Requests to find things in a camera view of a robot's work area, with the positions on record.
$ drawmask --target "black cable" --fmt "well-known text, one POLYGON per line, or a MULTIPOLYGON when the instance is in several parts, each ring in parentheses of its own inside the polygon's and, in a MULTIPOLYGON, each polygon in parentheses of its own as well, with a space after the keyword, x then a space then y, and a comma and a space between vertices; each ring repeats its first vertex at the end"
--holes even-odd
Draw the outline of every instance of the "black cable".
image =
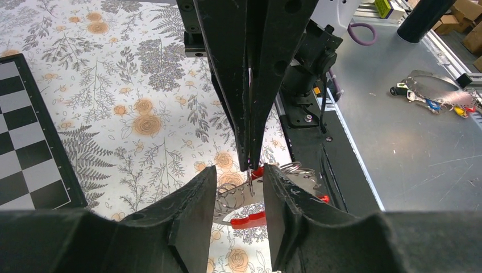
POLYGON ((328 93, 327 82, 328 82, 328 79, 326 77, 326 74, 324 74, 322 79, 321 79, 323 96, 322 96, 321 109, 320 109, 319 118, 318 118, 319 129, 321 130, 322 134, 327 133, 327 130, 325 128, 325 124, 323 123, 323 115, 324 115, 325 109, 326 109, 326 97, 327 97, 327 93, 328 93))

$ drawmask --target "red plastic tag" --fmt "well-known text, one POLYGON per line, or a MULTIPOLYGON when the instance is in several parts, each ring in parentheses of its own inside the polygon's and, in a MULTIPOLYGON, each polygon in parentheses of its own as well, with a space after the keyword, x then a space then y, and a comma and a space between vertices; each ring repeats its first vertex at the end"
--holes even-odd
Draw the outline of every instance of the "red plastic tag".
POLYGON ((242 219, 232 219, 232 229, 249 229, 266 225, 266 214, 258 212, 242 219))

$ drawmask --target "black metal bracket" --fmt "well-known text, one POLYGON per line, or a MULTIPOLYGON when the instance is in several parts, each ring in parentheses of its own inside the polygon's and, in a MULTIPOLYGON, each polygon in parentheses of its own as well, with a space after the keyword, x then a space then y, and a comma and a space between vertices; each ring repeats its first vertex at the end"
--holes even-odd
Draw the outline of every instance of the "black metal bracket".
POLYGON ((316 96, 309 92, 306 97, 286 95, 280 91, 281 102, 292 128, 318 127, 319 106, 316 96))

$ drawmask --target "cardboard box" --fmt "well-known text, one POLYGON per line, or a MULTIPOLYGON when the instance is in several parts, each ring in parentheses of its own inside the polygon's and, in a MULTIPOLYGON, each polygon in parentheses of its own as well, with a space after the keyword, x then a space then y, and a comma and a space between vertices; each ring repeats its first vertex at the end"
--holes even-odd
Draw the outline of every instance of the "cardboard box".
POLYGON ((418 4, 418 1, 420 0, 408 0, 407 2, 412 8, 414 8, 418 4))
POLYGON ((457 18, 455 18, 455 16, 444 15, 440 18, 440 21, 435 24, 434 28, 435 32, 438 35, 447 35, 458 25, 459 21, 457 21, 457 18))
POLYGON ((455 27, 455 30, 461 33, 482 15, 482 6, 470 0, 457 0, 451 10, 452 14, 459 21, 459 25, 455 27))
POLYGON ((405 10, 392 5, 390 0, 375 0, 375 7, 382 19, 400 20, 405 15, 405 10))
POLYGON ((482 57, 478 58, 474 63, 475 66, 480 72, 482 72, 482 57))
POLYGON ((435 23, 434 27, 432 28, 432 30, 435 31, 435 30, 436 30, 439 26, 441 26, 441 25, 442 25, 442 22, 437 21, 437 22, 435 23))
POLYGON ((482 55, 482 24, 478 24, 462 40, 462 44, 473 54, 482 55))

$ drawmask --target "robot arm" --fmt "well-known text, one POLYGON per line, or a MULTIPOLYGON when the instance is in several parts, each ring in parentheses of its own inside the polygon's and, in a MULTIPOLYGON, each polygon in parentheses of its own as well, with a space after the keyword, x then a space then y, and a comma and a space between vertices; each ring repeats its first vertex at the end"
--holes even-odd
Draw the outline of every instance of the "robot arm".
POLYGON ((331 8, 323 9, 325 3, 317 0, 177 1, 186 29, 186 55, 208 58, 242 171, 259 166, 265 123, 284 77, 300 71, 310 75, 310 89, 324 77, 342 41, 332 33, 346 30, 359 3, 332 1, 327 3, 331 8), (339 16, 344 5, 350 14, 339 16), (334 16, 326 16, 330 9, 336 10, 334 16), (322 29, 310 18, 322 23, 333 18, 335 28, 322 29))

